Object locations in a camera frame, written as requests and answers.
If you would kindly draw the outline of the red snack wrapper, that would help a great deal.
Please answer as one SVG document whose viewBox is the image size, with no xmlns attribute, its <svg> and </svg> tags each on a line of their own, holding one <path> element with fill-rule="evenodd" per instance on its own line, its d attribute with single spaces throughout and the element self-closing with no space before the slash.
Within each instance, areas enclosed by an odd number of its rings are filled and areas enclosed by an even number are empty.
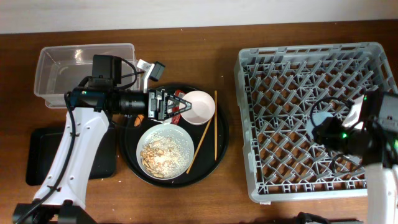
<svg viewBox="0 0 398 224">
<path fill-rule="evenodd" d="M 185 96 L 185 93 L 184 93 L 182 90 L 176 90 L 175 93 L 174 93 L 174 95 L 175 95 L 175 96 L 178 96 L 178 97 L 180 97 L 180 98 L 183 98 L 183 97 Z M 178 110 L 179 110 L 179 106 L 176 106 L 175 108 L 172 109 L 172 112 L 176 112 L 176 111 L 178 111 Z M 180 114 L 175 115 L 175 116 L 172 118 L 171 123 L 172 123 L 172 124 L 175 124 L 175 125 L 178 125 L 178 123 L 179 123 L 179 121 L 180 121 L 180 118 L 181 118 L 181 115 L 180 115 Z"/>
</svg>

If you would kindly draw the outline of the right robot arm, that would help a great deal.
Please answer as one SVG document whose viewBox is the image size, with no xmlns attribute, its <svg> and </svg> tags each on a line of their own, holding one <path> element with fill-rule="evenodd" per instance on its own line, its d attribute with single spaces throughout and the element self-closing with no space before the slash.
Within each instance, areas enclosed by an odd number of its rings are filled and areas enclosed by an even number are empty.
<svg viewBox="0 0 398 224">
<path fill-rule="evenodd" d="M 397 223 L 397 94 L 374 90 L 355 100 L 340 99 L 349 109 L 342 121 L 329 112 L 315 111 L 332 101 L 330 96 L 313 104 L 307 133 L 336 153 L 330 163 L 335 175 L 338 159 L 360 157 L 367 183 L 368 223 Z"/>
</svg>

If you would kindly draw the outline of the wooden chopstick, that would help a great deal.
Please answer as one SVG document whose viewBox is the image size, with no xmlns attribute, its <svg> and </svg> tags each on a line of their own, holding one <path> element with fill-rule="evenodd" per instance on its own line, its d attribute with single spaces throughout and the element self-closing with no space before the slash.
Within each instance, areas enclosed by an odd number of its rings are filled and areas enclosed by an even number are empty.
<svg viewBox="0 0 398 224">
<path fill-rule="evenodd" d="M 201 145 L 203 144 L 203 141 L 204 141 L 204 139 L 205 139 L 205 136 L 206 136 L 206 134 L 207 134 L 207 132 L 208 132 L 208 129 L 209 129 L 209 127 L 210 127 L 211 121 L 212 121 L 212 118 L 211 118 L 211 119 L 207 122 L 207 124 L 206 124 L 206 128 L 205 128 L 205 130 L 204 130 L 204 132 L 203 132 L 203 134 L 202 134 L 202 136 L 201 136 L 200 142 L 198 143 L 198 146 L 197 146 L 197 148 L 196 148 L 196 151 L 195 151 L 195 153 L 194 153 L 194 155 L 193 155 L 193 160 L 192 160 L 191 164 L 189 165 L 189 167 L 188 167 L 188 169 L 187 169 L 187 171 L 186 171 L 186 174 L 189 174 L 189 173 L 190 173 L 190 170 L 191 170 L 191 168 L 192 168 L 192 166 L 193 166 L 193 163 L 195 162 L 195 159 L 196 159 L 196 157 L 197 157 L 197 154 L 198 154 L 198 152 L 199 152 L 199 150 L 200 150 L 200 148 L 201 148 Z"/>
<path fill-rule="evenodd" d="M 215 161 L 218 157 L 218 92 L 214 91 L 215 113 L 214 113 L 214 140 L 215 140 Z"/>
</svg>

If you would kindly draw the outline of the rice and food scraps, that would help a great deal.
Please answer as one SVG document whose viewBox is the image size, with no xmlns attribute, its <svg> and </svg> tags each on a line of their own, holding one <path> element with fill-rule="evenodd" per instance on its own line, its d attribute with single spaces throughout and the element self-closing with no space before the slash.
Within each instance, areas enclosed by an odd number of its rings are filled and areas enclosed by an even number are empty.
<svg viewBox="0 0 398 224">
<path fill-rule="evenodd" d="M 138 162 L 156 179 L 172 179 L 187 170 L 190 163 L 190 142 L 179 135 L 151 134 L 138 144 Z"/>
</svg>

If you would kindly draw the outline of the grey plate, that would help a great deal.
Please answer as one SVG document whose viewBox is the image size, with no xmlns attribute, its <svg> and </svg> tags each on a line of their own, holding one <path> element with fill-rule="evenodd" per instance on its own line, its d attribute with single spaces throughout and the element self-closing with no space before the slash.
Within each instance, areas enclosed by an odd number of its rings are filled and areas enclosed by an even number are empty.
<svg viewBox="0 0 398 224">
<path fill-rule="evenodd" d="M 186 132 L 186 130 L 184 130 L 183 128 L 181 128 L 180 126 L 174 125 L 174 124 L 157 124 L 151 128 L 149 128 L 147 131 L 144 132 L 144 134 L 141 136 L 141 138 L 139 139 L 138 143 L 137 143 L 137 147 L 136 147 L 136 159 L 137 159 L 137 163 L 139 165 L 139 167 L 141 168 L 141 170 L 147 174 L 144 170 L 143 167 L 139 164 L 138 162 L 138 149 L 140 149 L 141 147 L 138 146 L 139 143 L 141 143 L 142 141 L 146 140 L 148 138 L 148 136 L 150 136 L 151 134 L 160 134 L 162 136 L 167 136 L 167 135 L 171 135 L 171 134 L 175 134 L 175 135 L 179 135 L 181 138 L 186 139 L 187 141 L 190 142 L 190 147 L 191 147 L 191 156 L 190 156 L 190 163 L 191 164 L 192 160 L 193 160 L 193 155 L 195 153 L 195 147 L 193 144 L 193 140 L 191 138 L 191 136 Z"/>
</svg>

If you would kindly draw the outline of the orange carrot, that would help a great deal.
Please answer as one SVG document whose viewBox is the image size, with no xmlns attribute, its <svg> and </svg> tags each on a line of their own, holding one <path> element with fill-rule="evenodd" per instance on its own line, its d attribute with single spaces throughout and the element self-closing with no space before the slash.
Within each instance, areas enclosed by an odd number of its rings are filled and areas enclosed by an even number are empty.
<svg viewBox="0 0 398 224">
<path fill-rule="evenodd" d="M 143 119 L 144 119 L 144 115 L 143 114 L 137 115 L 135 120 L 134 120 L 134 126 L 135 127 L 139 127 L 141 125 Z"/>
</svg>

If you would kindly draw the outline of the pink bowl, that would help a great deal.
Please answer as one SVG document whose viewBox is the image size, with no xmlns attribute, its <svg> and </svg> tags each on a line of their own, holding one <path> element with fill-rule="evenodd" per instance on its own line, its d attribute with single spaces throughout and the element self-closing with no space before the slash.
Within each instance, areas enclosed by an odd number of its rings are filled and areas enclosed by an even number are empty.
<svg viewBox="0 0 398 224">
<path fill-rule="evenodd" d="M 213 117 L 215 101 L 208 93 L 199 90 L 190 91 L 182 99 L 192 104 L 190 110 L 181 114 L 188 123 L 202 125 Z"/>
</svg>

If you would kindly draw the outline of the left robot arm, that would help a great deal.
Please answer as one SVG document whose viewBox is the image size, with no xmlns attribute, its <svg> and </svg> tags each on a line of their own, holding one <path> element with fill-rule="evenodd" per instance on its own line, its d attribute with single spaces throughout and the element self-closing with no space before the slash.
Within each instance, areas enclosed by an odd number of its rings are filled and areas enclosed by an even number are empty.
<svg viewBox="0 0 398 224">
<path fill-rule="evenodd" d="M 85 211 L 86 189 L 93 162 L 114 114 L 163 121 L 191 109 L 192 104 L 164 90 L 132 91 L 122 85 L 125 59 L 94 55 L 92 74 L 64 94 L 65 129 L 52 166 L 32 203 L 19 203 L 13 223 L 94 223 Z"/>
</svg>

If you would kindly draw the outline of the blue cup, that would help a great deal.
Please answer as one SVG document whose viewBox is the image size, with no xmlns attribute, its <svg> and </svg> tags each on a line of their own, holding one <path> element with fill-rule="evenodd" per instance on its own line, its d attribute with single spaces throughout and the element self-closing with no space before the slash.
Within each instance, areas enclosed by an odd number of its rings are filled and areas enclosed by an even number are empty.
<svg viewBox="0 0 398 224">
<path fill-rule="evenodd" d="M 332 118 L 333 115 L 329 112 L 317 112 L 312 114 L 312 119 L 308 119 L 308 122 L 305 126 L 307 134 L 309 135 L 310 140 L 314 140 L 315 132 L 317 130 L 317 126 L 321 125 L 328 118 Z"/>
</svg>

